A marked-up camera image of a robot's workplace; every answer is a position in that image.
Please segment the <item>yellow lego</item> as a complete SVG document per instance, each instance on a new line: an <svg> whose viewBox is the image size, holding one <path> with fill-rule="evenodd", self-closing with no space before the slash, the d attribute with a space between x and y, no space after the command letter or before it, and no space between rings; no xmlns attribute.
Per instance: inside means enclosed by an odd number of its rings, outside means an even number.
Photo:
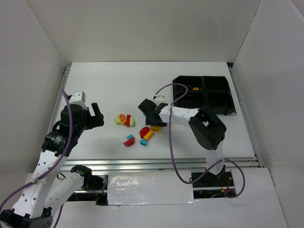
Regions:
<svg viewBox="0 0 304 228"><path fill-rule="evenodd" d="M151 126L151 130L153 130L154 132L160 132L162 130L161 126Z"/></svg>

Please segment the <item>red rounded lego brick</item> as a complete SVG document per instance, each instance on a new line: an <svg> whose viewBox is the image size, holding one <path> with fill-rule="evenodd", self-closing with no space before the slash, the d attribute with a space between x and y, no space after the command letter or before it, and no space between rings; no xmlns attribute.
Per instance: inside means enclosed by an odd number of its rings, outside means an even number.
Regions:
<svg viewBox="0 0 304 228"><path fill-rule="evenodd" d="M140 131L139 131L139 135L141 138L144 138L144 136L150 131L150 128L148 126L143 127Z"/></svg>

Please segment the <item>yellow long lego brick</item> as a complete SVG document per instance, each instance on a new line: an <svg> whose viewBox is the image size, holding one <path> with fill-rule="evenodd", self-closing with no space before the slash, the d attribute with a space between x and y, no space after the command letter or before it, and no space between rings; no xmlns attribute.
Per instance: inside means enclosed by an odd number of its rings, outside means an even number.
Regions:
<svg viewBox="0 0 304 228"><path fill-rule="evenodd" d="M154 131L150 130L143 138L148 141L153 136L153 134Z"/></svg>

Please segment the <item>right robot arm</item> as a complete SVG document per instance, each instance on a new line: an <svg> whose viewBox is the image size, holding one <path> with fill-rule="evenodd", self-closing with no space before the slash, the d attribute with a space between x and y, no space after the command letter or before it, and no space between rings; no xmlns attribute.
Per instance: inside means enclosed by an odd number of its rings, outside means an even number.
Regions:
<svg viewBox="0 0 304 228"><path fill-rule="evenodd" d="M227 130L224 123L207 107L187 109L175 107L173 104L160 103L157 105L149 99L143 100L139 110L145 114L149 124L168 127L169 149L174 171L181 182L194 184L208 175L214 183L218 182L225 172L223 141ZM185 180L178 172L173 154L172 124L189 127L198 144L206 151L206 169L196 179Z"/></svg>

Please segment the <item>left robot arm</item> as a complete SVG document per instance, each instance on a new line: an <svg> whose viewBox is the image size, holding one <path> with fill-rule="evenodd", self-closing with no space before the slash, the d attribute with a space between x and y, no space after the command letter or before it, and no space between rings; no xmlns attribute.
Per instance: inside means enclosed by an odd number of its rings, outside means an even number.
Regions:
<svg viewBox="0 0 304 228"><path fill-rule="evenodd" d="M11 209L1 210L1 222L10 228L49 228L53 216L77 189L102 188L103 178L93 175L86 166L75 165L67 177L55 189L51 189L83 131L104 125L104 116L98 104L92 103L92 108L94 116L88 108L79 104L64 107L60 120L45 137L31 181L21 187L22 195Z"/></svg>

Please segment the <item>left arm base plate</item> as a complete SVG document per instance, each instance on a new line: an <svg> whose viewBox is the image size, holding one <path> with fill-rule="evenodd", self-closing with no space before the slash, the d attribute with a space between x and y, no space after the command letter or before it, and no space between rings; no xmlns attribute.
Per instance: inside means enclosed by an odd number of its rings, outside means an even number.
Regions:
<svg viewBox="0 0 304 228"><path fill-rule="evenodd" d="M68 199L69 202L93 202L98 206L107 206L108 175L93 175L91 186L76 190Z"/></svg>

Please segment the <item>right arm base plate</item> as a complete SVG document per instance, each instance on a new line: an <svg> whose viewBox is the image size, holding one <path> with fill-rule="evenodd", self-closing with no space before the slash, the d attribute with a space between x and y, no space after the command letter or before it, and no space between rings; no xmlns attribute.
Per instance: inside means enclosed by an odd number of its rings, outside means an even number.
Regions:
<svg viewBox="0 0 304 228"><path fill-rule="evenodd" d="M211 199L233 197L236 195L234 181L230 171L226 171L219 180L215 180L211 174L206 174L199 181L192 184L194 199Z"/></svg>

